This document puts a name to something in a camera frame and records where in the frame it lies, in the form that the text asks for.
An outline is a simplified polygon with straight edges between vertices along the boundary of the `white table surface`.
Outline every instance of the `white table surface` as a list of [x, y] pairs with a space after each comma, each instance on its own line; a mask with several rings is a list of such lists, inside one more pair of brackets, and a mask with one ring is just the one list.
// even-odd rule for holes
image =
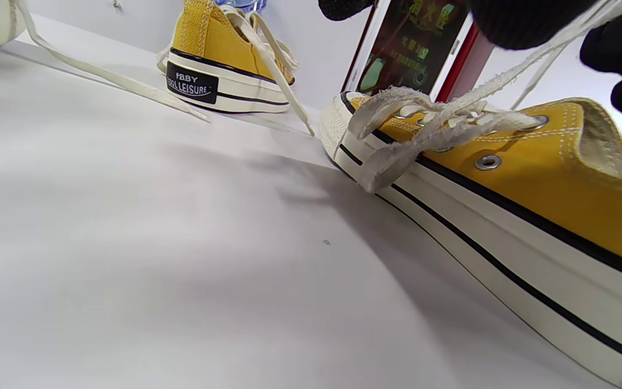
[[318, 140], [0, 52], [0, 388], [610, 387]]

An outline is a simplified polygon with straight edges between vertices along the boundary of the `black stripe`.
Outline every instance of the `black stripe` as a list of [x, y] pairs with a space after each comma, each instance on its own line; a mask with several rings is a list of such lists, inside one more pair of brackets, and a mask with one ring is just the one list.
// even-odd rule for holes
[[235, 96], [235, 95], [230, 95], [230, 94], [222, 93], [222, 92], [218, 92], [218, 97], [241, 99], [243, 101], [253, 101], [254, 103], [264, 103], [264, 104], [270, 104], [270, 105], [289, 105], [289, 103], [280, 103], [279, 101], [268, 101], [266, 99], [259, 99], [259, 98], [245, 98], [242, 96]]
[[[230, 66], [230, 65], [227, 65], [227, 64], [222, 64], [220, 62], [213, 61], [212, 59], [198, 57], [198, 55], [188, 54], [188, 52], [183, 52], [183, 51], [177, 50], [174, 47], [170, 50], [170, 52], [172, 52], [173, 54], [179, 55], [180, 57], [183, 57], [183, 58], [186, 58], [186, 59], [190, 59], [192, 61], [200, 62], [202, 64], [207, 64], [207, 65], [218, 67], [218, 68], [221, 68], [221, 69], [227, 69], [228, 71], [233, 71], [234, 73], [239, 73], [239, 74], [242, 74], [244, 76], [254, 77], [254, 78], [257, 78], [257, 79], [262, 79], [262, 81], [272, 82], [273, 84], [277, 85], [277, 83], [275, 82], [274, 79], [271, 79], [271, 78], [268, 78], [268, 77], [265, 77], [265, 76], [261, 76], [260, 74], [255, 74], [255, 73], [252, 73], [250, 71], [245, 71], [244, 69], [235, 68], [234, 66]], [[292, 79], [292, 81], [289, 82], [289, 85], [294, 84], [295, 81], [296, 81], [296, 79]]]
[[[349, 152], [349, 150], [347, 150], [346, 148], [342, 148], [342, 151], [347, 153], [347, 156], [350, 157], [352, 160], [358, 160], [358, 158], [355, 155], [353, 155], [351, 152]], [[425, 212], [427, 212], [434, 219], [439, 221], [439, 223], [446, 226], [452, 233], [456, 234], [457, 237], [459, 237], [459, 239], [462, 239], [465, 243], [469, 244], [469, 246], [471, 246], [472, 249], [477, 251], [477, 253], [479, 253], [482, 257], [484, 257], [487, 261], [489, 261], [489, 263], [492, 264], [496, 269], [498, 269], [498, 271], [501, 271], [501, 273], [504, 276], [508, 277], [509, 280], [511, 280], [513, 283], [520, 286], [520, 288], [522, 288], [527, 293], [532, 295], [532, 297], [539, 300], [541, 303], [546, 305], [546, 307], [551, 308], [557, 314], [563, 316], [565, 320], [568, 320], [570, 323], [578, 327], [580, 330], [583, 330], [584, 332], [589, 334], [590, 337], [597, 339], [599, 342], [602, 342], [604, 345], [607, 345], [608, 347], [612, 348], [614, 351], [618, 352], [619, 354], [622, 354], [621, 343], [615, 341], [613, 338], [608, 337], [606, 334], [604, 334], [600, 330], [592, 327], [592, 325], [585, 322], [578, 316], [574, 315], [572, 312], [566, 310], [566, 308], [563, 308], [563, 306], [561, 306], [559, 303], [556, 303], [555, 301], [551, 300], [551, 298], [546, 296], [541, 291], [537, 290], [534, 286], [529, 285], [526, 281], [524, 281], [522, 278], [517, 276], [513, 271], [511, 271], [503, 263], [501, 263], [501, 261], [496, 259], [493, 256], [493, 254], [489, 253], [486, 249], [481, 247], [479, 243], [475, 242], [471, 237], [467, 236], [467, 234], [460, 231], [460, 229], [458, 229], [454, 224], [452, 224], [447, 219], [442, 217], [440, 214], [435, 212], [435, 210], [425, 205], [423, 202], [421, 202], [419, 199], [417, 199], [412, 194], [407, 192], [405, 189], [395, 184], [391, 185], [391, 187], [397, 190], [397, 192], [399, 192], [401, 195], [407, 197], [407, 199], [412, 201], [414, 204], [417, 204], [417, 206], [425, 210]]]
[[210, 108], [209, 106], [204, 106], [204, 105], [198, 105], [196, 103], [192, 103], [190, 101], [185, 101], [183, 100], [184, 103], [193, 105], [193, 106], [197, 106], [198, 108], [203, 108], [203, 109], [207, 109], [208, 111], [213, 111], [213, 112], [217, 112], [217, 113], [225, 113], [227, 115], [239, 115], [240, 113], [271, 113], [269, 111], [222, 111], [222, 109], [215, 109], [215, 108]]
[[[342, 93], [340, 95], [340, 98], [342, 99], [347, 109], [351, 113], [355, 113], [356, 110], [347, 99], [346, 92]], [[394, 139], [390, 138], [389, 135], [380, 130], [373, 131], [373, 136], [382, 140], [385, 143], [395, 142]], [[558, 224], [555, 224], [550, 220], [546, 219], [545, 217], [535, 212], [532, 212], [529, 209], [526, 209], [520, 204], [517, 204], [516, 202], [511, 201], [510, 199], [498, 194], [497, 192], [494, 192], [488, 187], [478, 184], [477, 182], [474, 182], [473, 180], [468, 179], [467, 177], [460, 175], [453, 170], [448, 169], [447, 167], [439, 165], [438, 163], [433, 162], [432, 160], [424, 157], [423, 155], [419, 155], [419, 157], [417, 157], [417, 163], [426, 167], [429, 170], [433, 170], [442, 177], [445, 177], [452, 182], [461, 185], [470, 192], [474, 192], [477, 195], [483, 197], [484, 199], [489, 200], [490, 202], [501, 207], [502, 209], [507, 210], [508, 212], [516, 215], [517, 217], [520, 217], [520, 219], [524, 219], [526, 222], [529, 222], [535, 227], [538, 227], [538, 229], [541, 229], [547, 234], [550, 234], [550, 236], [553, 236], [561, 242], [564, 242], [565, 244], [572, 246], [578, 251], [582, 251], [588, 256], [596, 259], [597, 261], [600, 261], [600, 263], [603, 263], [606, 266], [609, 266], [614, 270], [620, 271], [620, 273], [622, 273], [622, 256], [618, 256], [617, 254], [612, 253], [611, 251], [608, 251], [601, 246], [598, 246], [598, 244], [595, 244], [594, 242], [591, 242], [588, 239], [585, 239], [584, 237], [581, 237], [572, 231], [568, 231], [563, 227], [558, 226]]]
[[356, 165], [359, 165], [359, 166], [363, 165], [363, 162], [361, 162], [361, 160], [357, 158], [356, 155], [354, 155], [349, 150], [347, 150], [347, 147], [345, 147], [345, 145], [343, 145], [342, 143], [340, 143], [340, 150], [344, 151], [347, 157], [350, 157], [350, 159], [353, 160], [356, 163]]

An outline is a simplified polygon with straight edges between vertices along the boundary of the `metal eyelet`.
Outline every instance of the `metal eyelet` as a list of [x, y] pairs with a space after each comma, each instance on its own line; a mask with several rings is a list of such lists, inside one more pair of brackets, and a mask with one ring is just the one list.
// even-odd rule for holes
[[396, 118], [396, 119], [408, 119], [408, 118], [411, 118], [412, 116], [414, 116], [415, 113], [416, 112], [412, 112], [412, 113], [410, 113], [407, 116], [402, 116], [399, 113], [393, 113], [393, 118]]
[[497, 155], [485, 155], [477, 160], [476, 166], [479, 170], [493, 170], [503, 163], [501, 157]]
[[530, 128], [523, 128], [521, 130], [518, 130], [520, 132], [531, 132], [531, 131], [535, 131], [535, 130], [539, 130], [540, 128], [542, 128], [543, 126], [547, 125], [549, 123], [549, 118], [546, 115], [537, 115], [537, 116], [532, 116], [535, 119], [539, 120], [539, 124], [536, 126], [531, 126]]

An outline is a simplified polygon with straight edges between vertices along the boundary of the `black glove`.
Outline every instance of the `black glove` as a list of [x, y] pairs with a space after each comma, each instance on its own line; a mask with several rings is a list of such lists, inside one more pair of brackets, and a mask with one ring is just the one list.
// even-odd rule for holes
[[321, 12], [330, 20], [344, 20], [371, 7], [374, 0], [318, 0]]

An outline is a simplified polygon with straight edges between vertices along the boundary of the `white wall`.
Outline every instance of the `white wall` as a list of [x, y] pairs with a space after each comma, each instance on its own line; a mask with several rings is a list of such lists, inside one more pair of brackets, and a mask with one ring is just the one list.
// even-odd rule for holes
[[[29, 0], [33, 13], [120, 42], [158, 52], [171, 41], [183, 0]], [[368, 19], [368, 10], [344, 22], [327, 20], [316, 0], [269, 0], [262, 12], [278, 39], [299, 60], [296, 93], [311, 108], [323, 109], [349, 70]]]
[[[599, 73], [582, 64], [580, 61], [582, 41], [583, 39], [576, 39], [560, 54], [534, 91], [520, 105], [520, 108], [550, 103], [556, 99], [586, 97], [602, 104], [622, 132], [622, 113], [613, 108], [611, 104], [611, 91], [622, 77], [616, 74]], [[532, 51], [533, 49], [506, 51], [495, 48], [476, 84], [483, 84], [495, 75], [519, 64]], [[532, 66], [525, 73], [521, 74], [513, 84], [506, 86], [502, 91], [489, 97], [487, 99], [489, 103], [502, 109], [510, 108], [518, 96], [520, 96], [520, 92], [523, 91], [539, 64]]]

